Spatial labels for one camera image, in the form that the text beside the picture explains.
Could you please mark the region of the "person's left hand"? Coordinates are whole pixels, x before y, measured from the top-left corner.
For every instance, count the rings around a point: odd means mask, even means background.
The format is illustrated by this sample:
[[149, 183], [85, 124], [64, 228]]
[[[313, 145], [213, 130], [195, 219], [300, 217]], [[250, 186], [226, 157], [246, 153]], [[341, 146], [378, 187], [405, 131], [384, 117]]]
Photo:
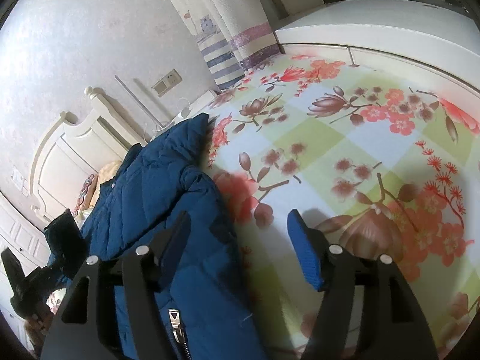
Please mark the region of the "person's left hand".
[[49, 306], [44, 301], [39, 301], [36, 304], [36, 313], [25, 320], [24, 327], [33, 347], [32, 355], [36, 359], [39, 359], [41, 356], [41, 351], [54, 316]]

